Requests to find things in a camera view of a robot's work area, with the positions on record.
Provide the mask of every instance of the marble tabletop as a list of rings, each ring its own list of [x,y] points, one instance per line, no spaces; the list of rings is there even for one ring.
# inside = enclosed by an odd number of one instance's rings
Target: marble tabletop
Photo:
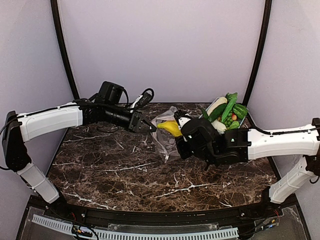
[[[152,120],[175,106],[199,116],[208,105],[151,103],[141,112]],[[249,126],[245,120],[241,127]],[[267,158],[205,171],[195,157],[165,163],[150,134],[115,130],[107,123],[68,130],[48,173],[68,203],[137,212],[212,210],[257,203],[277,181]]]

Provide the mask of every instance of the black metal bar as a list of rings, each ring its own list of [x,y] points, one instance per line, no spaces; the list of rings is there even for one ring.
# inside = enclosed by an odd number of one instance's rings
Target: black metal bar
[[[259,37],[259,42],[258,46],[256,49],[256,54],[253,62],[253,67],[249,79],[248,86],[246,87],[245,95],[243,98],[242,104],[244,106],[248,105],[252,90],[254,89],[262,53],[264,51],[264,46],[266,42],[266,37],[267,37],[267,31],[268,31],[268,25],[269,25],[269,19],[270,19],[270,13],[271,13],[271,5],[272,5],[272,0],[265,0],[264,4],[264,13],[263,13],[263,19],[262,19],[262,26],[261,26],[261,31],[260,31],[260,37]]]
[[[70,88],[72,91],[73,98],[79,99],[80,98],[79,92],[78,92],[78,89],[76,86],[74,75],[71,70],[71,65],[70,65],[69,58],[68,58],[64,34],[62,32],[62,26],[61,26],[60,15],[59,15],[58,0],[51,0],[51,9],[52,9],[52,17],[53,17],[53,22],[54,22],[54,27],[55,27],[56,38],[58,40],[60,53],[61,53],[61,57],[62,57],[63,65],[64,65],[64,70],[65,70],[66,76],[68,78],[68,82],[69,82],[69,85],[70,85]]]

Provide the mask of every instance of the yellow object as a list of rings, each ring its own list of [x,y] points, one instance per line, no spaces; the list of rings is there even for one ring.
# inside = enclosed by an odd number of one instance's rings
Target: yellow object
[[[174,137],[182,136],[179,125],[176,121],[165,121],[157,125],[158,129],[164,129],[171,133]]]

